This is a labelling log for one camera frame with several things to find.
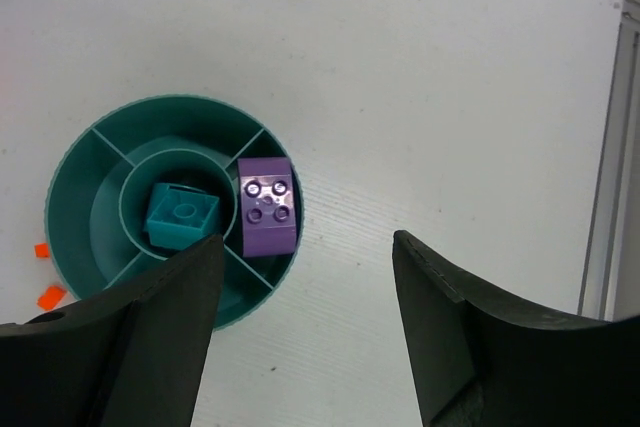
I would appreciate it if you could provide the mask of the tiny orange lego brick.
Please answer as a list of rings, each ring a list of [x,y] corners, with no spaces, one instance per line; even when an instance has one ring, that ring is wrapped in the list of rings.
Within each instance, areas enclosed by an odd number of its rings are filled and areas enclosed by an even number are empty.
[[[64,299],[67,290],[59,285],[49,286],[38,298],[37,305],[44,311],[54,310]]]

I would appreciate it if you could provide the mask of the teal square lego brick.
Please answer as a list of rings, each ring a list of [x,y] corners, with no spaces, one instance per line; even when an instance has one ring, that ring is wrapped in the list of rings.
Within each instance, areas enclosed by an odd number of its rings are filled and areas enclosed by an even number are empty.
[[[143,231],[153,247],[180,251],[220,231],[220,199],[201,189],[156,183]]]

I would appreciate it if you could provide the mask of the teal round divided container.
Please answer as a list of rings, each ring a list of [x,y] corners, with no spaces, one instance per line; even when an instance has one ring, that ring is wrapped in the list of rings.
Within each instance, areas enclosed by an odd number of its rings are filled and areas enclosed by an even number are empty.
[[[237,162],[287,157],[297,220],[292,254],[242,255]],[[83,300],[159,266],[182,251],[153,247],[143,231],[156,183],[201,189],[220,199],[225,274],[216,325],[258,309],[281,284],[297,253],[304,220],[302,188],[277,137],[232,105],[194,95],[135,101],[93,123],[57,166],[45,203],[52,262],[69,292]]]

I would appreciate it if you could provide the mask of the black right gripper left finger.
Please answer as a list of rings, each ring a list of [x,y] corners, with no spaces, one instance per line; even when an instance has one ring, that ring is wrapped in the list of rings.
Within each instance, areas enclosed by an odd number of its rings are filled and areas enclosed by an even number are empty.
[[[2,425],[190,425],[223,280],[213,235],[88,299],[2,325]]]

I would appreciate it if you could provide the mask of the orange clip lego piece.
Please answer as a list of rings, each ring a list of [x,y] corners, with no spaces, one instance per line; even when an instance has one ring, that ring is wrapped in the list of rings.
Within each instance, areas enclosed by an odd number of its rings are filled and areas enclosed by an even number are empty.
[[[34,246],[34,253],[37,258],[46,259],[50,257],[49,246],[46,243],[39,243]]]

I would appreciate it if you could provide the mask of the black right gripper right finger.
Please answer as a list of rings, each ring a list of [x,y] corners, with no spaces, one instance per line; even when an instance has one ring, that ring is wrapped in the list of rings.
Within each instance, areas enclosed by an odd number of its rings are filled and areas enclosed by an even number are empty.
[[[426,426],[635,426],[639,320],[607,322],[512,294],[405,230],[392,252]]]

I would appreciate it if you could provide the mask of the purple curved lego brick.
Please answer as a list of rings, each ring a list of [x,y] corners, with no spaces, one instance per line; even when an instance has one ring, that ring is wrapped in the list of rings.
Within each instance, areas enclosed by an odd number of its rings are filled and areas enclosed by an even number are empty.
[[[251,258],[292,254],[298,230],[290,160],[240,158],[237,167],[242,255]]]

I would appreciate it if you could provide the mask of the aluminium rail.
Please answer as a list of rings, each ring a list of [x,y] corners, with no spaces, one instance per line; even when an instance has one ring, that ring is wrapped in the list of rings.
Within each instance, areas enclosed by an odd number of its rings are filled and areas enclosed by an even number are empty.
[[[639,313],[639,0],[624,0],[578,313]]]

